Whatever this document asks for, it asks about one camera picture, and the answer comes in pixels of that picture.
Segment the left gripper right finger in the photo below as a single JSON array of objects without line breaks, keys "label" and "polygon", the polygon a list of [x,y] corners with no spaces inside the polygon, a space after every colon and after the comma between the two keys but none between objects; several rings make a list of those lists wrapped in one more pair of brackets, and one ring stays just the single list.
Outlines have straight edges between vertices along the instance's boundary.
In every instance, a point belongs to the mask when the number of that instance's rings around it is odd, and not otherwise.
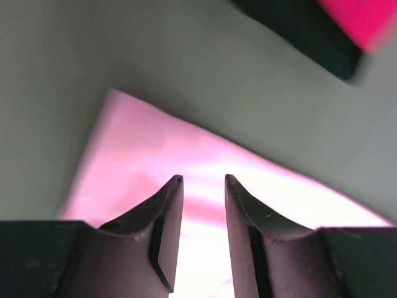
[{"label": "left gripper right finger", "polygon": [[235,297],[344,297],[326,241],[256,199],[231,174],[225,208]]}]

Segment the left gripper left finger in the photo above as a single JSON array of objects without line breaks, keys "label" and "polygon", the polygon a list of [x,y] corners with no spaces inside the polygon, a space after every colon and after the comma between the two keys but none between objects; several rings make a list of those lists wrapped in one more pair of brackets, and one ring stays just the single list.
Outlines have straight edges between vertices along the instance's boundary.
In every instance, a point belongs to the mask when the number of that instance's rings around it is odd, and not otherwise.
[{"label": "left gripper left finger", "polygon": [[183,177],[147,200],[78,234],[57,297],[168,297],[176,280]]}]

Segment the pink t shirt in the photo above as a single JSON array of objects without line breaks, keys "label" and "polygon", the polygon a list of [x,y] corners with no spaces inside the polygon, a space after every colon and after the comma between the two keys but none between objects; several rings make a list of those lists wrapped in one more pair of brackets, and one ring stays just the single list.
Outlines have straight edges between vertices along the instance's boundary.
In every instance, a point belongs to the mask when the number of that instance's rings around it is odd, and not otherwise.
[{"label": "pink t shirt", "polygon": [[98,227],[184,178],[174,297],[233,297],[225,176],[309,228],[384,227],[389,221],[322,184],[119,91],[108,92],[62,219]]}]

